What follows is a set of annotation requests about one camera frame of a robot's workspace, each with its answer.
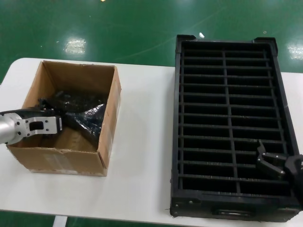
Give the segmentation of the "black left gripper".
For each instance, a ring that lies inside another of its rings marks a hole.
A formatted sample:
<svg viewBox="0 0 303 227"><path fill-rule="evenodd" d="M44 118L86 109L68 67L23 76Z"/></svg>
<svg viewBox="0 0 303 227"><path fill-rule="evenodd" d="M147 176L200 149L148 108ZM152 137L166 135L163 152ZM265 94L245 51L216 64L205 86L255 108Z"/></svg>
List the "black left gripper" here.
<svg viewBox="0 0 303 227"><path fill-rule="evenodd" d="M53 116L63 117L63 112L60 109L53 108L46 98L39 98L38 106L22 109L23 119Z"/></svg>

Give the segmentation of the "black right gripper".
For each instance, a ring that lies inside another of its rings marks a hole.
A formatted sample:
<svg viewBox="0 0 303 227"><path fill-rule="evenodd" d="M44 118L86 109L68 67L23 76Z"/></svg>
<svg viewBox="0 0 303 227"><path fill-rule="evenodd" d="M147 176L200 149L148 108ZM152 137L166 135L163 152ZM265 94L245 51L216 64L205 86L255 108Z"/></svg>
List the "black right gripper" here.
<svg viewBox="0 0 303 227"><path fill-rule="evenodd" d="M289 181L299 203L303 204L303 156L289 156L279 153L266 152L261 140L259 146L256 168L276 180Z"/></svg>

